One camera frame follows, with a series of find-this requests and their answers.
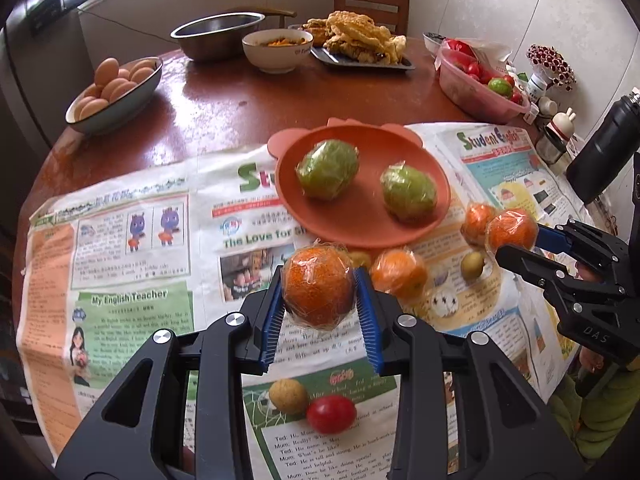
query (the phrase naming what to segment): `tray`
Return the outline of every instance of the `tray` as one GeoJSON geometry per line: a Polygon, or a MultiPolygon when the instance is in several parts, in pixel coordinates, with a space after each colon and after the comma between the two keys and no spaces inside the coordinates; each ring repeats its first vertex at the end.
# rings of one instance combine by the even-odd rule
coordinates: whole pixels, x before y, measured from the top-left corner
{"type": "Polygon", "coordinates": [[[385,70],[414,70],[415,66],[406,57],[397,65],[381,65],[376,63],[360,63],[353,59],[341,56],[340,54],[330,54],[323,46],[315,46],[311,49],[311,53],[316,59],[322,61],[329,66],[349,66],[358,68],[384,68],[385,70]]]}

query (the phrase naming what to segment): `pink basket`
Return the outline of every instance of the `pink basket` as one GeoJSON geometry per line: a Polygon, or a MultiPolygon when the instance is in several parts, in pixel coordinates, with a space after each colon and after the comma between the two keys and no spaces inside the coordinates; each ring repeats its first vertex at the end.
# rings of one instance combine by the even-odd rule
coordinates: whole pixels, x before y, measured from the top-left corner
{"type": "MultiPolygon", "coordinates": [[[[469,77],[460,67],[469,66],[475,59],[457,50],[441,49],[440,88],[445,95],[466,113],[478,121],[492,124],[506,124],[519,114],[529,111],[527,96],[522,94],[522,106],[489,90],[487,86],[469,77]]],[[[502,74],[488,70],[494,77],[502,74]]]]}

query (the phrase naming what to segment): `screw head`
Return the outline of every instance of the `screw head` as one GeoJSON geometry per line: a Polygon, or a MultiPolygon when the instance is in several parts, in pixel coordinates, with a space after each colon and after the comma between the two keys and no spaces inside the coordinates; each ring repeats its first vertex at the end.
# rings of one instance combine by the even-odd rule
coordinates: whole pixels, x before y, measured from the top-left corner
{"type": "Polygon", "coordinates": [[[473,332],[471,341],[477,345],[484,346],[489,342],[489,336],[484,332],[473,332]]]}
{"type": "Polygon", "coordinates": [[[161,328],[154,333],[154,341],[159,345],[166,343],[169,339],[171,339],[171,332],[165,328],[161,328]]]}
{"type": "Polygon", "coordinates": [[[402,316],[398,316],[398,325],[404,326],[405,328],[411,328],[418,323],[418,320],[415,319],[411,314],[402,314],[402,316]]]}
{"type": "Polygon", "coordinates": [[[244,314],[240,314],[239,312],[232,312],[225,317],[225,323],[229,326],[242,325],[242,323],[244,323],[244,314]]]}

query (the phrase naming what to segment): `orange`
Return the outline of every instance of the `orange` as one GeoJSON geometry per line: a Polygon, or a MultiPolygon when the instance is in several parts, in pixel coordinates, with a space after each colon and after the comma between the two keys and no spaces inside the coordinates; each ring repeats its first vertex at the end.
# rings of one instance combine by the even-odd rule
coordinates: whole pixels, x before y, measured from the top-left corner
{"type": "Polygon", "coordinates": [[[424,260],[404,249],[380,254],[370,272],[376,290],[393,294],[398,300],[412,300],[421,295],[429,273],[424,260]]]}
{"type": "Polygon", "coordinates": [[[531,250],[538,237],[538,224],[524,209],[505,209],[489,223],[486,242],[491,252],[513,244],[531,250]]]}
{"type": "Polygon", "coordinates": [[[347,254],[332,246],[298,249],[282,269],[283,297],[298,321],[332,330],[351,311],[355,281],[347,254]]]}
{"type": "Polygon", "coordinates": [[[494,206],[470,202],[466,207],[465,222],[460,228],[465,240],[470,244],[484,245],[486,225],[495,218],[497,211],[494,206]]]}

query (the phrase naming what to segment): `round table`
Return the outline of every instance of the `round table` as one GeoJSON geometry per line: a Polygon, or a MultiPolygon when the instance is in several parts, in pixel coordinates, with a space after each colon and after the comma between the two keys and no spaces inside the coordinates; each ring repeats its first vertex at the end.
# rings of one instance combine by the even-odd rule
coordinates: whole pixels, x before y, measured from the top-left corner
{"type": "MultiPolygon", "coordinates": [[[[196,64],[180,50],[164,54],[158,89],[132,121],[88,139],[66,128],[44,161],[18,218],[14,322],[20,317],[29,217],[53,196],[213,150],[263,144],[284,128],[315,128],[331,117],[367,124],[474,121],[440,90],[433,57],[421,40],[409,38],[406,56],[415,70],[331,68],[308,56],[291,73],[267,75],[244,56],[196,64]]],[[[536,134],[522,118],[511,124],[536,134]]]]}

